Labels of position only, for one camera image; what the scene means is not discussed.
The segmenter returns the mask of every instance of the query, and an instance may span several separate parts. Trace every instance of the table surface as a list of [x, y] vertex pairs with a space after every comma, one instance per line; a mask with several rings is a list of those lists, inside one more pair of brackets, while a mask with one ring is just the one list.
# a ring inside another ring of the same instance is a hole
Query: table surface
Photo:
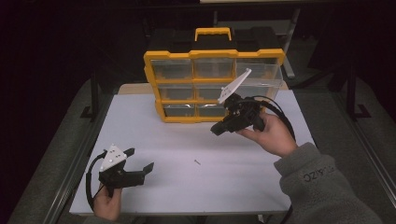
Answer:
[[[146, 84], [134, 86], [135, 90], [139, 86], [148, 90]], [[281, 192], [280, 175], [273, 165], [277, 156], [236, 133], [215, 136], [210, 132], [212, 122], [164, 123], [156, 113], [154, 101], [153, 94], [116, 95], [87, 164], [88, 169], [93, 158], [111, 144], [121, 150], [135, 148], [125, 171], [141, 170], [155, 163], [143, 186], [123, 190], [122, 213], [161, 216], [288, 210], [290, 199]], [[297, 143], [313, 143], [293, 92], [279, 91], [276, 101], [290, 119]], [[92, 169], [92, 194], [99, 186], [95, 171], [99, 171], [101, 163], [98, 161]], [[85, 177], [70, 212], [92, 214], [85, 195]]]

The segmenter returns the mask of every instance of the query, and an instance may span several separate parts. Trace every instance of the gray sleeve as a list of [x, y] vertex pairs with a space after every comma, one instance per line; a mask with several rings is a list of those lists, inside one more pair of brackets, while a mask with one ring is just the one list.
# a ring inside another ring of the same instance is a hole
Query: gray sleeve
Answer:
[[106, 220], [104, 218], [96, 217], [96, 216], [91, 216], [87, 217], [85, 219], [84, 224], [117, 224], [118, 222], [113, 222]]
[[310, 144], [275, 163], [280, 187], [289, 195], [295, 223], [381, 223], [354, 194], [334, 159]]

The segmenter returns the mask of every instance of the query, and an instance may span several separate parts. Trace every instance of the yellow handle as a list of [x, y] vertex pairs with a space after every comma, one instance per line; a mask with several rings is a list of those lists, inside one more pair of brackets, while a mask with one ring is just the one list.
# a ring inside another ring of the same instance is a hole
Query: yellow handle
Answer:
[[195, 41], [197, 41], [198, 35], [227, 35], [231, 41], [231, 31], [228, 27], [197, 28], [195, 29]]

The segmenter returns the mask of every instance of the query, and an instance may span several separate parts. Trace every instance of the person's right hand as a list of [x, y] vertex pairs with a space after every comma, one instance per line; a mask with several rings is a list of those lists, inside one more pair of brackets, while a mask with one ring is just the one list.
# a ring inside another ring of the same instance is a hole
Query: person's right hand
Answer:
[[110, 198], [106, 186], [100, 188], [93, 201], [93, 213], [97, 217], [116, 221], [120, 215], [121, 193], [122, 189], [114, 189], [113, 197]]
[[282, 158], [289, 155], [297, 148], [297, 144], [288, 128], [279, 117], [265, 112], [261, 112], [260, 117], [265, 124], [265, 128], [262, 132], [259, 130], [251, 131], [249, 129], [243, 129], [237, 133], [256, 142], [269, 153]]

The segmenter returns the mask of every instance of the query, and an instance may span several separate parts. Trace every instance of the black cable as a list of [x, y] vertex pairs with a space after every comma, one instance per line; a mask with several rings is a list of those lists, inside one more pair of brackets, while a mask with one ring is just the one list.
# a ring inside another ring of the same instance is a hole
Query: black cable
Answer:
[[[276, 106], [271, 105], [270, 103], [268, 103], [268, 102], [266, 102], [266, 101], [257, 101], [257, 100], [254, 100], [254, 98], [257, 98], [257, 97], [261, 97], [261, 98], [268, 99], [270, 102], [272, 102], [273, 104], [275, 104], [275, 105], [277, 106], [277, 108], [276, 108]], [[256, 95], [256, 96], [252, 96], [252, 98], [253, 98], [253, 99], [244, 99], [244, 100], [238, 101], [237, 104], [239, 104], [239, 103], [244, 103], [244, 102], [247, 102], [247, 103], [256, 103], [256, 104], [260, 104], [260, 105], [262, 105], [262, 106], [264, 106], [264, 107], [270, 109], [271, 111], [273, 111], [273, 112], [280, 118], [280, 120], [283, 121], [283, 123], [284, 123], [284, 124], [286, 125], [286, 127], [288, 128], [288, 130], [289, 130], [291, 136], [293, 137], [294, 141], [296, 140], [295, 134], [294, 134], [294, 130], [293, 130], [292, 126], [291, 126], [291, 123], [290, 123], [289, 119], [286, 117], [285, 113], [283, 112], [283, 110], [282, 110], [282, 108], [280, 107], [279, 104], [277, 104], [273, 99], [271, 99], [271, 98], [269, 98], [269, 97], [266, 97], [266, 96]], [[291, 205], [290, 208], [289, 208], [289, 210], [288, 210], [288, 212], [286, 213], [286, 215], [283, 217], [282, 221], [280, 222], [280, 224], [285, 224], [285, 223], [289, 220], [292, 211], [293, 211], [293, 207], [292, 207], [292, 205]]]
[[296, 137], [295, 137], [294, 130], [293, 130], [292, 126], [291, 126], [291, 123], [290, 123], [289, 119], [286, 117], [286, 115], [285, 115], [285, 113], [283, 112], [282, 108], [280, 108], [280, 106], [279, 106], [275, 101], [273, 101], [272, 99], [270, 99], [270, 100], [271, 100], [273, 103], [275, 103], [276, 106], [277, 106], [278, 108], [276, 108], [274, 105], [271, 105], [270, 103], [268, 103], [268, 102], [266, 102], [266, 101], [257, 101], [257, 100], [254, 100], [254, 99], [244, 99], [244, 100], [240, 100], [240, 101], [236, 102], [235, 104], [240, 104], [240, 103], [254, 103], [254, 104], [260, 104], [260, 105], [262, 105], [262, 106], [264, 106], [264, 107], [270, 109], [271, 111], [273, 111], [273, 112], [280, 118], [280, 120], [283, 121], [283, 123], [284, 123], [284, 124], [286, 125], [286, 127], [288, 128], [288, 130], [289, 130], [291, 136], [292, 136], [293, 139], [295, 140]]
[[273, 215], [269, 215], [269, 216], [265, 219], [264, 224], [267, 224], [267, 223], [271, 220], [272, 217], [273, 217]]
[[95, 195], [93, 195], [93, 198], [96, 198], [96, 195], [105, 187], [105, 185], [102, 185], [98, 191], [96, 191]]
[[93, 197], [92, 197], [92, 190], [91, 190], [91, 180], [92, 180], [92, 167], [95, 165], [95, 163], [100, 160], [104, 159], [107, 154], [107, 151], [105, 150], [102, 154], [98, 155], [91, 163], [90, 168], [88, 169], [87, 174], [85, 174], [85, 193], [87, 194], [87, 200], [88, 204], [90, 205], [92, 211], [93, 211]]
[[289, 220], [289, 218], [290, 218], [292, 212], [293, 212], [293, 206], [290, 205], [290, 208], [289, 208], [288, 213], [286, 213], [286, 215], [283, 217], [283, 219], [282, 219], [282, 221], [280, 222], [280, 224], [285, 224], [285, 223]]

